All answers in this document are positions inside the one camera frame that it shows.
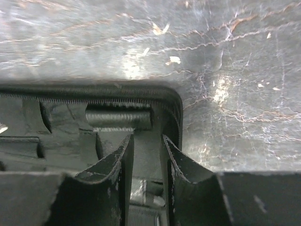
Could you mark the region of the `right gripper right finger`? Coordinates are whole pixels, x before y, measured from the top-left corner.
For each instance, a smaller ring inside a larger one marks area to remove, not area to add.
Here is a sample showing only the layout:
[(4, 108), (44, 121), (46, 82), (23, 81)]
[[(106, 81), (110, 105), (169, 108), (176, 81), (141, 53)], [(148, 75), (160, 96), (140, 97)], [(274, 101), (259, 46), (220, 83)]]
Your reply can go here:
[(162, 136), (162, 174), (170, 226), (301, 223), (299, 172), (212, 172)]

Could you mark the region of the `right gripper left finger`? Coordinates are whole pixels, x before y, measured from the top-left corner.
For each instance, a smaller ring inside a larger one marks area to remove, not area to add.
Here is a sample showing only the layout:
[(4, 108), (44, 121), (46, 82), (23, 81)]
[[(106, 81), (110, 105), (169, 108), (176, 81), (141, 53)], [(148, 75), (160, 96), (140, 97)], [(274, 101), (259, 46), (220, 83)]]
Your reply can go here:
[(76, 176), (55, 172), (2, 172), (3, 226), (126, 226), (134, 137)]

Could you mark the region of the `black tool case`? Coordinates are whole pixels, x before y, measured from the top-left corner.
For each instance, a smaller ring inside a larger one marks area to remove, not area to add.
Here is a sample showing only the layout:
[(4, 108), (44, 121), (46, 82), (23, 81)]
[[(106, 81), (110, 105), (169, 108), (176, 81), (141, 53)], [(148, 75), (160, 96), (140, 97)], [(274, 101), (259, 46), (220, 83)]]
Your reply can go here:
[(134, 137), (127, 226), (165, 226), (162, 136), (182, 146), (182, 100), (144, 84), (2, 84), (0, 173), (76, 176)]

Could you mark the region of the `silver scissors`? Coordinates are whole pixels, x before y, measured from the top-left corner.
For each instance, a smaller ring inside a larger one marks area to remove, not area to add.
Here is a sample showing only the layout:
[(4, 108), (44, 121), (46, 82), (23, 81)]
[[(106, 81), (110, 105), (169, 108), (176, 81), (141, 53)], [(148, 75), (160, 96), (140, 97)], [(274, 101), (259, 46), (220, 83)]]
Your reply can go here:
[(0, 134), (5, 132), (8, 129), (8, 126), (5, 124), (0, 124)]

